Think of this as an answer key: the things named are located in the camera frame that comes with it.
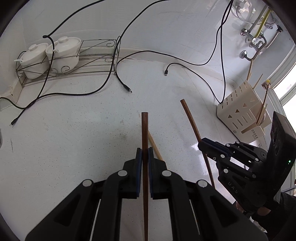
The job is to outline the person's right hand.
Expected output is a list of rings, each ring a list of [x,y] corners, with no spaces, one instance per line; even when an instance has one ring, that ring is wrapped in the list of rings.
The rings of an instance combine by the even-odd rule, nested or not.
[[[237,210],[239,210],[241,213],[244,213],[244,209],[242,208],[242,206],[236,201],[235,202],[235,206],[237,208]],[[260,216],[265,216],[267,214],[269,214],[271,212],[270,209],[266,208],[266,207],[261,207],[258,209],[257,214]]]

